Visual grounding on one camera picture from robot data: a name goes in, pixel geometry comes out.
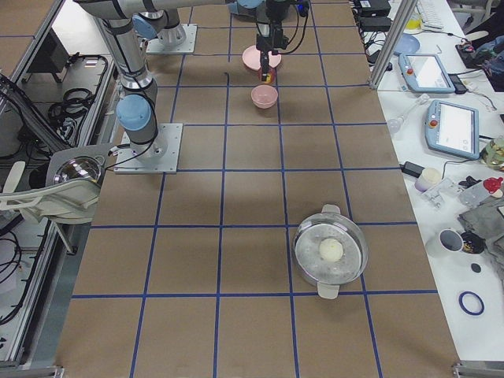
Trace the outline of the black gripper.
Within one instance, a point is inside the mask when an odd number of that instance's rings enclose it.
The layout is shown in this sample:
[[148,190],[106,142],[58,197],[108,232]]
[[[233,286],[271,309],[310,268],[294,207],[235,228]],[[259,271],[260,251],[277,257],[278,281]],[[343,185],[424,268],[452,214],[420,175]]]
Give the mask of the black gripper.
[[263,1],[256,8],[256,48],[260,52],[261,75],[268,75],[270,57],[287,48],[282,21],[287,14],[287,1]]

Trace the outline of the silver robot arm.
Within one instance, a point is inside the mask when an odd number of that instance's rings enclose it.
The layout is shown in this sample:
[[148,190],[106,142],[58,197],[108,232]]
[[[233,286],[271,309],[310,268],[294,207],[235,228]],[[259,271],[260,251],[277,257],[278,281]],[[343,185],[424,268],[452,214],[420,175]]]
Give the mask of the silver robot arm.
[[97,20],[98,28],[120,73],[124,95],[117,103],[117,121],[129,143],[109,168],[120,174],[174,173],[180,155],[182,124],[157,120],[158,85],[149,72],[139,37],[169,35],[186,40],[178,9],[221,5],[222,1],[78,1]]
[[[263,82],[270,80],[270,57],[277,56],[290,43],[282,25],[290,6],[290,1],[232,1],[228,4],[230,14],[255,22],[255,48],[260,52],[258,72]],[[164,46],[174,47],[186,39],[176,9],[138,13],[133,17],[133,24],[144,39],[158,39]]]

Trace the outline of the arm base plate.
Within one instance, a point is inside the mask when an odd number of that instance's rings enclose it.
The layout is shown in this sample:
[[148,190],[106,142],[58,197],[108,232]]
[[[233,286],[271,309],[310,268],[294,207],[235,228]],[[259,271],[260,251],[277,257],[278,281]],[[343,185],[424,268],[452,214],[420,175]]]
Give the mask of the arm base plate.
[[146,53],[151,55],[193,54],[197,35],[197,24],[179,24],[165,28],[146,45]]
[[160,123],[157,125],[158,134],[153,144],[142,155],[148,146],[142,149],[140,145],[130,144],[126,132],[122,135],[122,144],[126,148],[117,151],[117,165],[112,167],[116,174],[174,174],[177,171],[180,144],[183,134],[181,123]]

